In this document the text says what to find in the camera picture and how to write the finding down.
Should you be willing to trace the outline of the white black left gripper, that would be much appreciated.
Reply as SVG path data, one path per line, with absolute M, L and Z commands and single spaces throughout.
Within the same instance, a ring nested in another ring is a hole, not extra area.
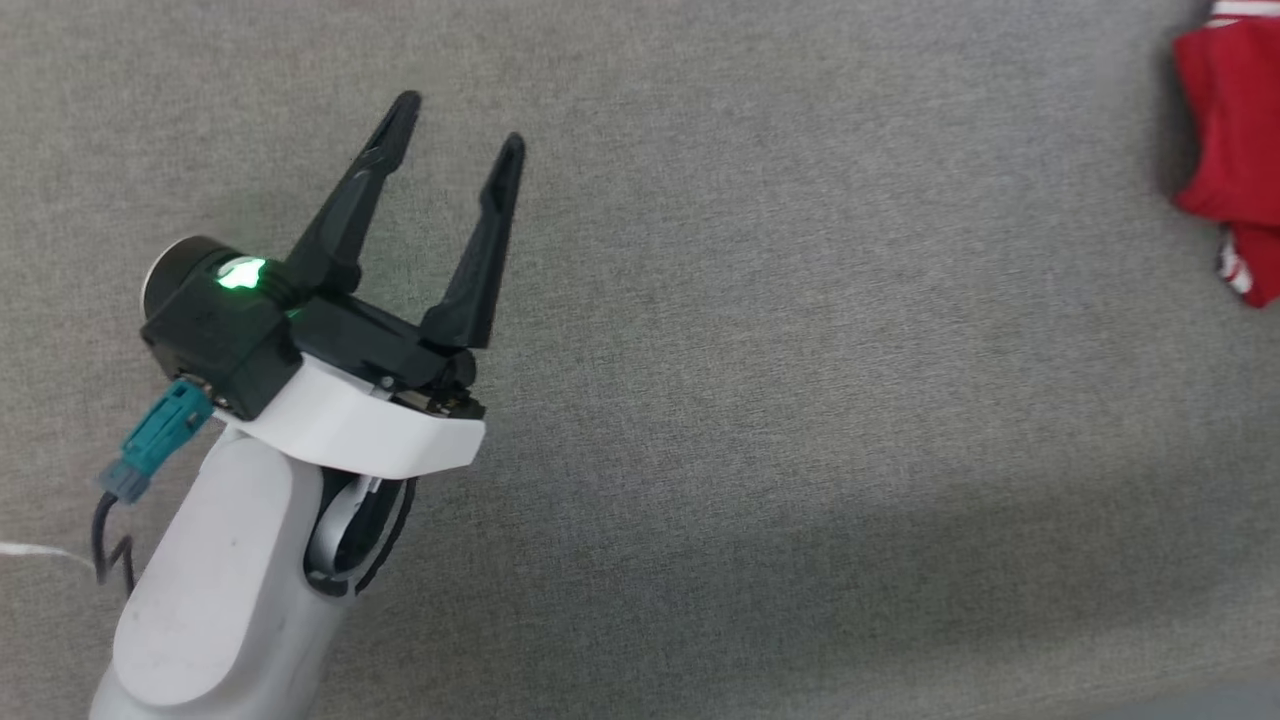
M 352 293 L 387 178 L 422 97 L 399 94 L 284 261 L 205 236 L 174 242 L 143 282 L 143 343 L 230 429 L 293 460 L 403 480 L 468 465 L 485 429 L 472 396 L 489 346 L 526 147 L 511 133 L 442 297 L 419 325 Z

